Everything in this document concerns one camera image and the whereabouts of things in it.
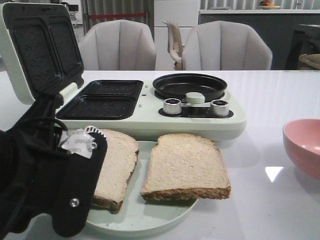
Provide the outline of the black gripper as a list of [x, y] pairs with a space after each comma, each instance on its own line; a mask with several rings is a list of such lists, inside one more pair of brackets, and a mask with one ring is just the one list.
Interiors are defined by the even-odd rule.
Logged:
[[59, 147], [66, 125], [55, 117], [60, 96], [41, 94], [9, 130], [0, 133], [0, 233], [21, 232], [37, 214], [73, 237], [85, 226], [107, 151], [94, 126]]

